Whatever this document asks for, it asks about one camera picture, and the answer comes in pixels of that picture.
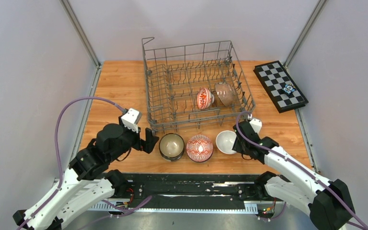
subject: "wooden tabletop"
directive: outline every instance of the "wooden tabletop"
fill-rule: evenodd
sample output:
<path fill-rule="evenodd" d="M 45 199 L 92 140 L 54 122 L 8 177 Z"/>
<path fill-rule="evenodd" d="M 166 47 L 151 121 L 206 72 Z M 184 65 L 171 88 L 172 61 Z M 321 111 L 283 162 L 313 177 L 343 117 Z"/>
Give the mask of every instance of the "wooden tabletop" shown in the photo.
<path fill-rule="evenodd" d="M 255 65 L 268 61 L 241 61 L 252 95 L 256 102 L 253 116 L 263 123 L 259 136 L 269 136 L 277 141 L 284 149 L 298 161 L 310 166 L 310 160 L 305 149 L 301 131 L 294 111 L 279 114 L 269 96 L 255 76 Z M 95 96 L 112 100 L 123 108 L 135 108 L 143 116 L 139 127 L 144 130 L 149 127 L 147 122 L 146 88 L 143 70 L 143 61 L 106 61 L 102 68 Z M 108 103 L 94 101 L 88 116 L 88 121 L 81 141 L 81 148 L 87 146 L 98 131 L 109 123 L 118 123 L 120 111 Z M 243 160 L 240 154 L 227 155 L 218 150 L 215 144 L 217 134 L 223 130 L 232 130 L 233 122 L 226 122 L 222 126 L 212 124 L 197 128 L 187 128 L 178 131 L 178 134 L 187 142 L 195 134 L 204 134 L 214 143 L 214 153 L 205 163 L 191 161 L 186 154 L 175 162 L 165 160 L 156 144 L 153 152 L 132 150 L 130 156 L 123 162 L 114 161 L 109 170 L 118 169 L 123 173 L 222 173 L 222 174 L 261 174 L 275 170 L 262 165 L 259 161 Z M 156 133 L 160 138 L 163 132 Z"/>

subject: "wire dish rack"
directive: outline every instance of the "wire dish rack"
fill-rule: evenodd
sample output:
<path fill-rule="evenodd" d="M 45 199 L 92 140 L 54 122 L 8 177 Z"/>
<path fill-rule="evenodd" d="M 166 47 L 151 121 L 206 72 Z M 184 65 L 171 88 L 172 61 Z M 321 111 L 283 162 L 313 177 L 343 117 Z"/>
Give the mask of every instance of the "wire dish rack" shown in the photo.
<path fill-rule="evenodd" d="M 146 49 L 154 37 L 142 38 L 148 122 L 155 132 L 219 123 L 242 111 L 253 111 L 255 102 L 231 41 Z M 232 106 L 219 103 L 215 84 L 225 82 L 236 91 Z M 215 102 L 200 110 L 196 97 L 208 88 Z"/>

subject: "red patterned bowl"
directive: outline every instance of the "red patterned bowl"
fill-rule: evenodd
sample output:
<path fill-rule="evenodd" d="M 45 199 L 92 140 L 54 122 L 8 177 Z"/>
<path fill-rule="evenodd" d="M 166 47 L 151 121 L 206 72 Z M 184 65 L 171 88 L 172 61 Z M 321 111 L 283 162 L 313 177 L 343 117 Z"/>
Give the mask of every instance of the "red patterned bowl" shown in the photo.
<path fill-rule="evenodd" d="M 187 142 L 187 155 L 195 162 L 206 162 L 211 158 L 214 146 L 207 136 L 198 134 Z"/>
<path fill-rule="evenodd" d="M 199 109 L 206 109 L 214 102 L 215 98 L 211 91 L 205 87 L 201 87 L 196 100 Z"/>

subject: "white panel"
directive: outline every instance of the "white panel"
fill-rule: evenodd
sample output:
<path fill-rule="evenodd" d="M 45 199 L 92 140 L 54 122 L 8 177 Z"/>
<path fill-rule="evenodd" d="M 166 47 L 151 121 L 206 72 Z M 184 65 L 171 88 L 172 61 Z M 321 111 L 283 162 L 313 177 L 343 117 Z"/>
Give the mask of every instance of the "white panel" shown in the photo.
<path fill-rule="evenodd" d="M 88 94 L 95 68 L 58 0 L 0 1 L 0 230 L 58 177 L 54 128 L 62 107 Z M 64 165 L 83 103 L 60 125 Z"/>
<path fill-rule="evenodd" d="M 318 168 L 348 184 L 368 224 L 368 1 L 328 1 L 290 73 Z"/>
<path fill-rule="evenodd" d="M 152 46 L 232 40 L 241 60 L 282 60 L 316 0 L 71 0 L 95 53 L 104 60 L 141 60 Z"/>

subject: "black and white checkered pattern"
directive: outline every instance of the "black and white checkered pattern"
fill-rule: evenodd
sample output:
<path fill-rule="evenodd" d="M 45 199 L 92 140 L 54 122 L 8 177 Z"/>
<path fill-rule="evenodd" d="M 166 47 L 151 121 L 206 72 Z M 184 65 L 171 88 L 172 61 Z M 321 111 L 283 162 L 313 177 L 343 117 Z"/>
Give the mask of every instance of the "black and white checkered pattern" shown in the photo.
<path fill-rule="evenodd" d="M 255 66 L 254 72 L 280 113 L 303 107 L 308 103 L 279 61 Z M 283 91 L 286 84 L 294 85 L 297 90 L 290 95 L 286 94 Z"/>

